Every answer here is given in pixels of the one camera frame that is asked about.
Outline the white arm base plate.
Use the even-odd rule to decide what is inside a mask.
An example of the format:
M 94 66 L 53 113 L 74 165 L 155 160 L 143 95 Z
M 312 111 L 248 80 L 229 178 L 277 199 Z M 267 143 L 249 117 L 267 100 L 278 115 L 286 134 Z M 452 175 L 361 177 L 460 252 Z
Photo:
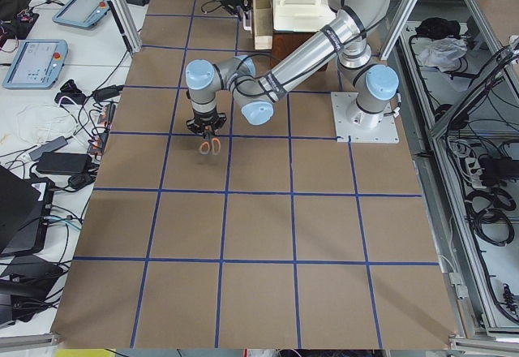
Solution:
M 357 92 L 332 92 L 332 114 L 336 141 L 358 144 L 398 144 L 396 119 L 391 103 L 384 111 L 367 114 L 357 105 Z

